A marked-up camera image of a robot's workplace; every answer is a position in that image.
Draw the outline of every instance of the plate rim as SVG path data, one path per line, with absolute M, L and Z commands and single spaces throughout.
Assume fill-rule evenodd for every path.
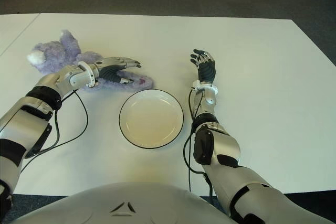
M 161 92 L 164 92 L 164 93 L 167 93 L 167 94 L 171 95 L 172 98 L 174 98 L 174 99 L 176 100 L 176 102 L 179 104 L 179 106 L 180 106 L 180 108 L 181 108 L 181 111 L 182 111 L 182 125 L 181 125 L 181 128 L 180 128 L 178 134 L 177 134 L 176 137 L 174 137 L 170 142 L 168 142 L 168 143 L 166 143 L 166 144 L 164 144 L 164 145 L 160 145 L 160 146 L 158 146 L 158 147 L 143 147 L 143 146 L 139 146 L 139 145 L 136 145 L 136 144 L 132 143 L 132 142 L 131 142 L 131 141 L 124 135 L 124 133 L 122 132 L 122 129 L 121 129 L 121 125 L 120 125 L 120 115 L 121 115 L 121 111 L 122 111 L 122 108 L 124 107 L 124 105 L 126 104 L 126 102 L 127 102 L 132 96 L 136 95 L 137 93 L 140 93 L 140 92 L 143 92 L 143 91 L 148 91 L 148 90 L 159 90 L 159 91 L 161 91 Z M 124 101 L 124 103 L 123 103 L 123 105 L 121 106 L 121 109 L 120 109 L 120 111 L 119 111 L 119 119 L 118 119 L 118 121 L 119 121 L 119 129 L 120 129 L 120 131 L 121 131 L 121 134 L 126 138 L 126 140 L 127 140 L 129 143 L 133 144 L 133 145 L 136 146 L 136 147 L 139 147 L 139 148 L 142 148 L 142 149 L 149 149 L 149 150 L 150 150 L 150 149 L 158 149 L 158 148 L 164 147 L 164 146 L 170 144 L 171 142 L 173 142 L 173 141 L 178 137 L 178 135 L 181 133 L 181 130 L 182 130 L 183 125 L 184 125 L 184 113 L 183 113 L 183 109 L 182 109 L 182 106 L 181 106 L 180 102 L 179 102 L 179 101 L 176 99 L 176 97 L 173 96 L 172 94 L 170 94 L 170 93 L 168 93 L 168 92 L 166 92 L 166 91 L 164 91 L 164 90 L 161 90 L 161 89 L 144 89 L 144 90 L 140 90 L 140 91 L 134 93 L 133 95 L 129 96 L 129 97 L 126 99 L 126 101 Z

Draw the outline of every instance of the plush toy ear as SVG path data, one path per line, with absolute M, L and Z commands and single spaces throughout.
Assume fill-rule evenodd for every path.
M 40 65 L 46 61 L 46 56 L 44 52 L 40 50 L 33 50 L 30 54 L 27 55 L 27 59 L 33 66 Z
M 76 60 L 76 56 L 81 53 L 78 41 L 68 30 L 62 30 L 59 41 L 66 52 L 67 61 L 73 63 Z

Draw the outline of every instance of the white plate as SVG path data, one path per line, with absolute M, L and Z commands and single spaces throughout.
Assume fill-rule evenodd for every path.
M 122 134 L 141 148 L 159 148 L 173 141 L 183 125 L 183 111 L 172 95 L 157 89 L 130 96 L 119 114 Z

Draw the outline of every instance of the robot forearm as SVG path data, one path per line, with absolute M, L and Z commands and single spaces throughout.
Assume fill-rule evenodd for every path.
M 22 160 L 40 151 L 51 132 L 48 121 L 53 110 L 61 108 L 62 97 L 85 84 L 94 85 L 99 71 L 95 65 L 85 67 L 65 66 L 57 73 L 44 76 L 0 119 L 2 205 L 11 205 L 10 195 L 17 184 Z
M 193 83 L 194 158 L 203 166 L 226 213 L 238 223 L 332 223 L 295 205 L 255 171 L 238 165 L 239 145 L 215 116 L 218 91 L 212 84 L 214 75 L 206 75 L 214 61 L 207 52 L 194 52 L 199 54 L 191 56 L 193 63 L 197 59 L 200 79 Z

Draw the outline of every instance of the black joint cover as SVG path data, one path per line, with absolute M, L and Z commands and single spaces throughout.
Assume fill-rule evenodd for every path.
M 34 97 L 46 102 L 53 110 L 62 107 L 61 96 L 54 89 L 47 86 L 35 86 L 27 94 L 27 97 Z
M 196 133 L 194 145 L 194 158 L 201 165 L 211 163 L 212 153 L 214 151 L 214 136 L 207 127 Z
M 198 126 L 200 126 L 203 123 L 207 123 L 207 122 L 216 122 L 216 123 L 218 123 L 218 120 L 217 120 L 217 118 L 214 115 L 212 115 L 210 113 L 200 114 L 198 117 L 195 118 L 195 121 L 193 122 L 193 125 L 192 125 L 193 132 L 196 131 L 196 129 L 197 129 Z
M 26 148 L 11 140 L 0 138 L 0 156 L 6 157 L 18 167 Z
M 0 185 L 2 185 L 5 189 L 0 194 L 0 222 L 5 218 L 5 215 L 12 208 L 12 195 L 9 191 L 8 185 L 0 180 Z

